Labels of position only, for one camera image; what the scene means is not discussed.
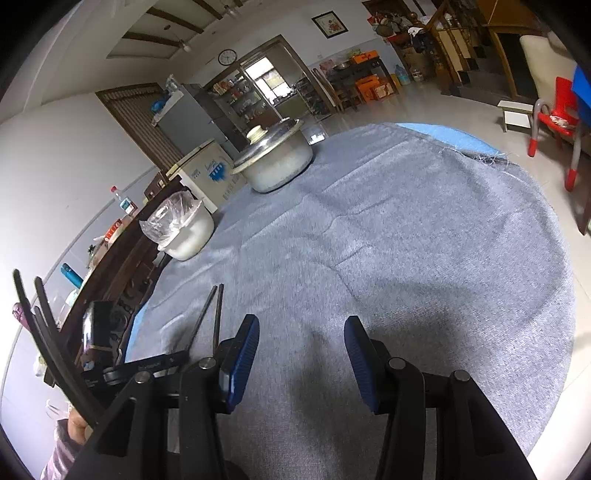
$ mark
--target red plastic chair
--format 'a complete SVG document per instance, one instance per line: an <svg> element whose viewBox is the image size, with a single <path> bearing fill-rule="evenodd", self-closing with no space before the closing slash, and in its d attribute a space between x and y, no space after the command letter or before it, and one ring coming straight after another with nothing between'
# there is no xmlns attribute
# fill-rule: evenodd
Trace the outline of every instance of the red plastic chair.
<svg viewBox="0 0 591 480"><path fill-rule="evenodd" d="M550 105L547 102L540 98L535 103L533 115L534 125L531 128L530 147L527 150L527 154L530 157L535 155L535 151L538 148L538 127L540 121L545 123L549 128L556 132L556 141L558 142L559 146L562 144L562 139L560 138L559 134L563 134L567 137L573 137L573 159L571 161L569 173L564 184L564 187L569 192L573 190L574 181L577 178L577 168L579 167L579 157L581 156L581 138L583 137L583 124L579 123L579 119L573 117L567 111L569 108L572 111L577 111L577 98L571 90L572 86L573 82L571 82L569 79L556 77L556 102L554 104L554 109L552 109L550 113L542 113L543 107L545 107L546 111L550 110ZM567 129L556 125L550 119L550 115L566 120L574 128Z"/></svg>

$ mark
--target white tile floor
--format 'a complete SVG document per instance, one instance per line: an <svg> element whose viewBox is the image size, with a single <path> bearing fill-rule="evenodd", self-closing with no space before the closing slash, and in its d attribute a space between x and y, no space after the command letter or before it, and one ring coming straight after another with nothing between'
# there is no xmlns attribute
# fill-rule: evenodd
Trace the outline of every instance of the white tile floor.
<svg viewBox="0 0 591 480"><path fill-rule="evenodd" d="M508 154L509 159L532 175L542 186L548 202L558 215L573 266L577 297L576 333L570 370L556 409L528 459L538 480L564 480L591 442L591 235L583 236L576 219L581 214L588 186L591 162L583 156L574 192L564 189L564 176L572 148L559 150L554 139L540 133L538 151L527 156L529 136L501 127L497 107L472 100L443 96L432 83L403 87L399 95L370 102L355 112L333 115L318 124L304 126L304 133L334 135L377 122L420 122L447 125L479 137Z"/></svg>

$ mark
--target wooden railing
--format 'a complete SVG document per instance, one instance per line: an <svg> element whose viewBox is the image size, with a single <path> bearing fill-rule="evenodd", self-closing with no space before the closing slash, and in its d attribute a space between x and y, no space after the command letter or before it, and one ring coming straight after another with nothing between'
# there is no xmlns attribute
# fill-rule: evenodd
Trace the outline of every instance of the wooden railing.
<svg viewBox="0 0 591 480"><path fill-rule="evenodd" d="M458 72L470 70L468 58L476 58L471 40L471 25L468 24L468 20L463 15L460 17L456 15L449 0L443 0L426 25L418 21L416 14L410 14L409 18L413 25L431 34L436 45L435 49L429 53L436 69L438 66L445 68L453 83L461 85L462 80Z"/></svg>

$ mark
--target ceiling beam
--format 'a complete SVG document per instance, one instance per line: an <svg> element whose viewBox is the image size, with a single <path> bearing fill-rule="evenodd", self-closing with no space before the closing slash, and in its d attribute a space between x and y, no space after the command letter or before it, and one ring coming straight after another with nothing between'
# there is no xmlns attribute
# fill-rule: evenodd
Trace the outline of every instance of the ceiling beam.
<svg viewBox="0 0 591 480"><path fill-rule="evenodd" d="M191 22L187 22L186 20L183 20L182 18L179 18L176 15L169 14L164 10L152 7L148 8L147 13L152 15L153 17L163 18L164 20L168 20L169 22L176 23L177 25L180 25L184 28L188 28L189 30L193 30L194 32L203 33L203 29L199 28L197 25L193 25Z"/></svg>
<svg viewBox="0 0 591 480"><path fill-rule="evenodd" d="M151 43L159 43L161 45L169 45L171 47L180 48L180 43L169 38L157 37L156 35L148 35L147 33L127 32L121 38L129 40L149 41Z"/></svg>
<svg viewBox="0 0 591 480"><path fill-rule="evenodd" d="M218 20L221 20L222 19L222 14L220 12L218 12L214 7L212 7L211 5L209 5L205 0L193 0L193 2L195 2L201 8L207 10L214 17L216 17Z"/></svg>

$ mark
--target screw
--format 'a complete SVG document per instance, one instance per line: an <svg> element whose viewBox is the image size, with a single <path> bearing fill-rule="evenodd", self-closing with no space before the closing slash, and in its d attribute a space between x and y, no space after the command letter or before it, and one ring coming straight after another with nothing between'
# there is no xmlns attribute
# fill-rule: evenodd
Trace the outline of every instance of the screw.
<svg viewBox="0 0 591 480"><path fill-rule="evenodd" d="M217 364L216 359L214 359L214 357L211 356L207 356L205 358L202 358L199 361L199 368L203 368L204 370L209 370L210 368L215 367Z"/></svg>
<svg viewBox="0 0 591 480"><path fill-rule="evenodd" d="M456 380L460 382L467 382L468 380L470 380L470 374L465 370L456 370L453 373L453 376L456 377Z"/></svg>
<svg viewBox="0 0 591 480"><path fill-rule="evenodd" d="M144 370L142 372L137 372L134 378L137 383L146 383L151 377L152 374Z"/></svg>
<svg viewBox="0 0 591 480"><path fill-rule="evenodd" d="M402 370L404 369L404 367L406 367L406 362L403 359L396 356L388 361L388 365L390 366L390 368L393 368L395 370Z"/></svg>

